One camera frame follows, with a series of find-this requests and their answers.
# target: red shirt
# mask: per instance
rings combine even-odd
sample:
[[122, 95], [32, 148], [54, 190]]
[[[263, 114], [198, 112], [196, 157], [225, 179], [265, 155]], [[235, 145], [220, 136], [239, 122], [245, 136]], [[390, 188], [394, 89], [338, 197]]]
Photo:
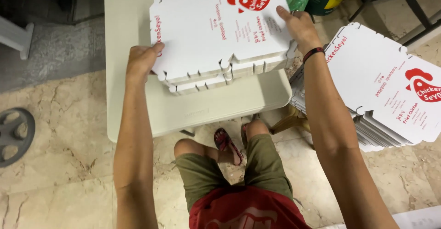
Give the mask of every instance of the red shirt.
[[311, 229], [284, 195], [252, 186], [217, 188], [190, 210], [190, 229]]

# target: olive green shorts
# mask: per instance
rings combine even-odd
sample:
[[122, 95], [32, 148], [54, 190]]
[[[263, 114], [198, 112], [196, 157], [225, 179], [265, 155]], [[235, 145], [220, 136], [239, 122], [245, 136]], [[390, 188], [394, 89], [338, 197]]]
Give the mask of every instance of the olive green shorts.
[[[245, 185], [276, 192], [293, 200], [291, 183], [269, 134], [259, 134], [250, 139], [246, 158]], [[182, 154], [176, 158], [176, 166], [184, 182], [188, 211], [213, 189], [231, 186], [216, 161], [208, 156]]]

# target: foot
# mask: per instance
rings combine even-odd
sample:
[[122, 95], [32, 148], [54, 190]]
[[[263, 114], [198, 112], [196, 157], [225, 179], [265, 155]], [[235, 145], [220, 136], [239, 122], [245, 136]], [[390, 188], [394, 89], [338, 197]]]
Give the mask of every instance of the foot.
[[237, 147], [234, 145], [228, 133], [220, 128], [214, 133], [214, 143], [220, 151], [230, 152], [233, 155], [233, 164], [240, 165], [243, 156]]

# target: black wristband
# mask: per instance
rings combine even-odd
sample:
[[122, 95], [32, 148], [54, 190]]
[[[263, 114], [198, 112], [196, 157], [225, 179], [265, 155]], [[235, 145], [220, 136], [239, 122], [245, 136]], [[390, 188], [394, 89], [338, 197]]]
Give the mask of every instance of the black wristband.
[[306, 60], [308, 60], [308, 58], [311, 57], [314, 53], [325, 53], [325, 51], [323, 50], [323, 47], [311, 49], [311, 51], [309, 51], [307, 54], [305, 54], [305, 57], [303, 57], [303, 63], [305, 63]]

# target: left hand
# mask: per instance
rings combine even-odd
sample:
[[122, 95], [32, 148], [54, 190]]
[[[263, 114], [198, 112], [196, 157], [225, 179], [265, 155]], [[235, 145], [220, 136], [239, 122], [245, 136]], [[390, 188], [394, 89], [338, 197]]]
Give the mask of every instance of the left hand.
[[157, 43], [152, 47], [131, 47], [126, 71], [126, 83], [145, 83], [147, 81], [147, 75], [151, 72], [155, 64], [158, 53], [161, 52], [163, 48], [163, 43]]

